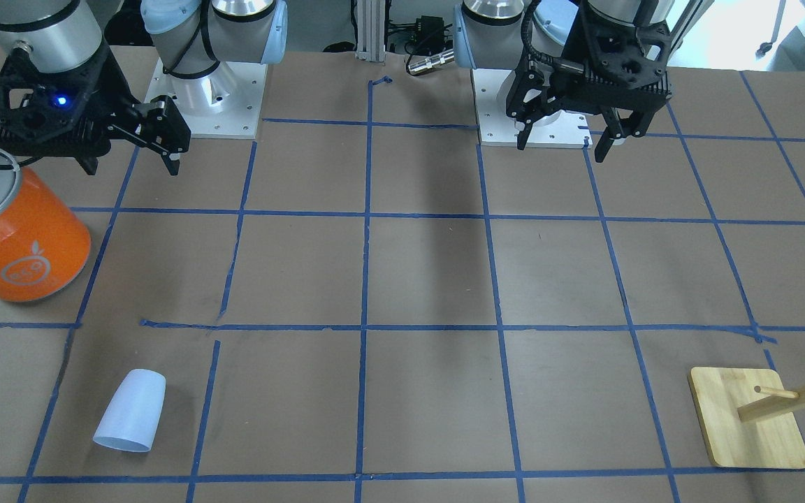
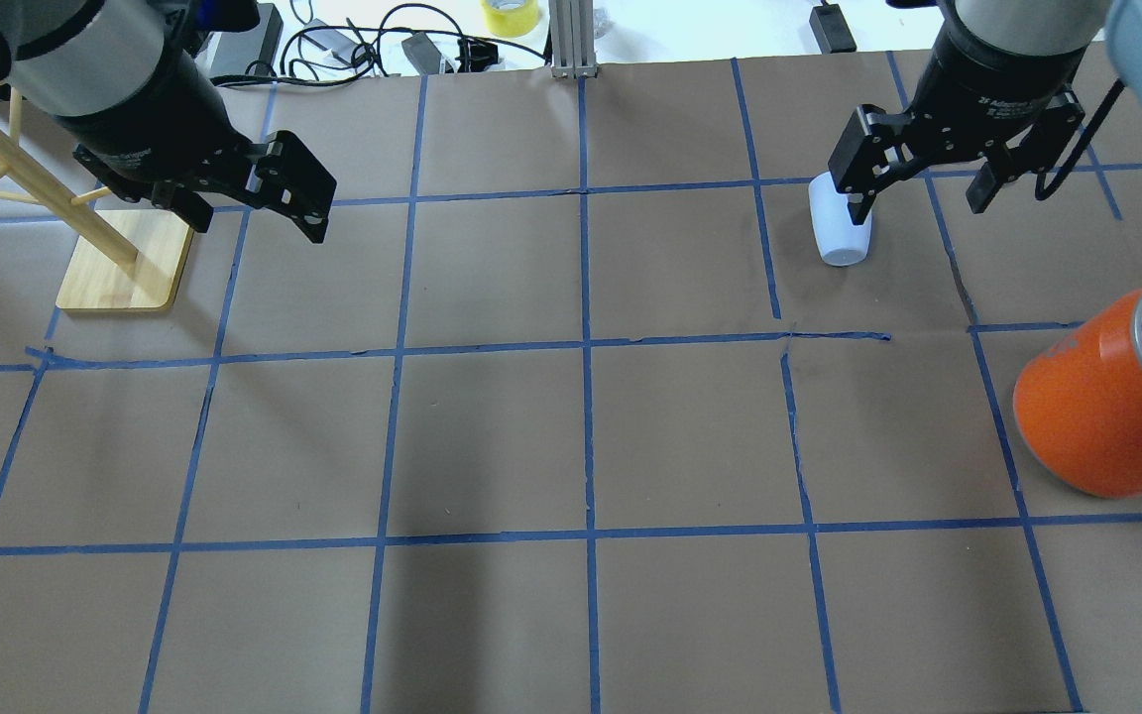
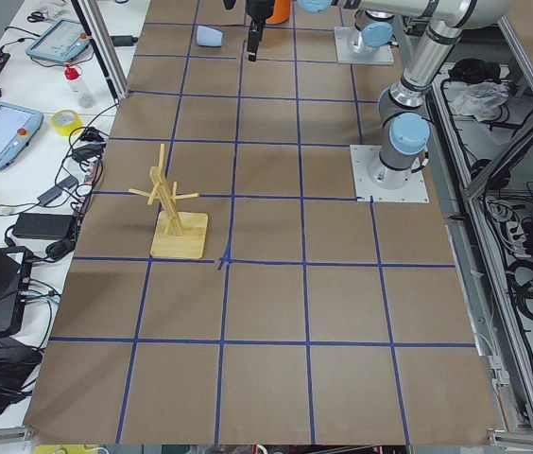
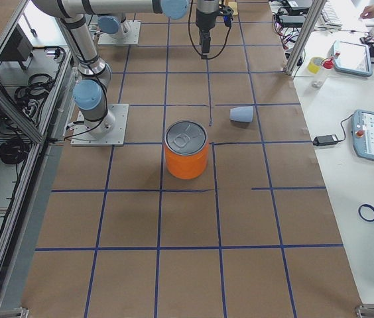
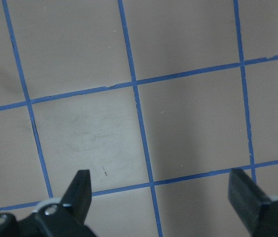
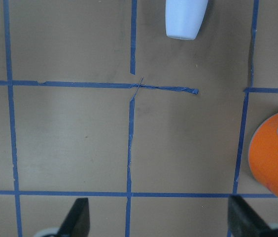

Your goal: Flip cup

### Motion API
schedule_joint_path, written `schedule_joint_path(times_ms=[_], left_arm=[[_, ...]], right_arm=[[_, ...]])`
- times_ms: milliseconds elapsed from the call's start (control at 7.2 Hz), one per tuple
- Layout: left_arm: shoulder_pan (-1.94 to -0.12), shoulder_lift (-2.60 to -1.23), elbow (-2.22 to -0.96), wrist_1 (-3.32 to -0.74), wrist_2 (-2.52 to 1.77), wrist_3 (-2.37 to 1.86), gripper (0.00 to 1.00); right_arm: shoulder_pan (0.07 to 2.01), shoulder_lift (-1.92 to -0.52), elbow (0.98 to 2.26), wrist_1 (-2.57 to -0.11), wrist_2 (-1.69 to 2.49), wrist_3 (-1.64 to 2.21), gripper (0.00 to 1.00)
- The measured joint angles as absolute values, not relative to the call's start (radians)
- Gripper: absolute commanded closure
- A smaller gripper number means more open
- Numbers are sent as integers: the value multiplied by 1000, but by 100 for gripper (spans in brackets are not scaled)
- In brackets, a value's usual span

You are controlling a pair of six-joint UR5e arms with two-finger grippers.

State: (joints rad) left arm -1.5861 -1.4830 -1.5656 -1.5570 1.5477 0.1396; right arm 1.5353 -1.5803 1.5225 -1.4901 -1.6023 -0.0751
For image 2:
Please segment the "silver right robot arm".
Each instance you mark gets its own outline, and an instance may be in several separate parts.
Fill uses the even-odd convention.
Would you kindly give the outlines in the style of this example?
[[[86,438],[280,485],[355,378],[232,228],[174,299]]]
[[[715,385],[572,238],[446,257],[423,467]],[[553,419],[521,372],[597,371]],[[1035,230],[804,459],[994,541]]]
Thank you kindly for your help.
[[[870,220],[874,201],[936,166],[976,162],[966,191],[984,212],[1035,177],[1051,196],[1123,91],[1142,107],[1142,1],[942,1],[942,27],[898,113],[854,109],[828,171],[810,185],[817,226]]]

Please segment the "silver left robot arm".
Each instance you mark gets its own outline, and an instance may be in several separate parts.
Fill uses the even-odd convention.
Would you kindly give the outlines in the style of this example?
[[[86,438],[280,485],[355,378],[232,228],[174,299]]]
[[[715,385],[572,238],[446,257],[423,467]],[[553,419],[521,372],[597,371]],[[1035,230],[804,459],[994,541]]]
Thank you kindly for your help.
[[[290,131],[240,134],[195,61],[206,37],[259,23],[254,1],[0,1],[0,82],[71,135],[77,161],[126,202],[204,232],[207,196],[222,194],[320,244],[335,177]]]

